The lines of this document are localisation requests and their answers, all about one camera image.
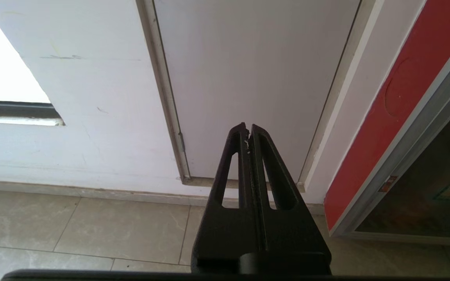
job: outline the tile floor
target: tile floor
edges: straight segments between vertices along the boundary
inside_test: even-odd
[[[189,272],[204,208],[0,191],[0,278],[17,269]],[[337,275],[450,276],[450,247],[329,238]]]

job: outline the black plastic object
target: black plastic object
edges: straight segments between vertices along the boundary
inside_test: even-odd
[[[239,208],[221,203],[239,155]],[[264,167],[276,210],[270,207]],[[331,254],[270,135],[244,123],[225,143],[192,252],[192,272],[328,275]]]

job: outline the red panel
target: red panel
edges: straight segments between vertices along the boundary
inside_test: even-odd
[[[325,198],[331,229],[450,57],[450,0],[428,0]]]

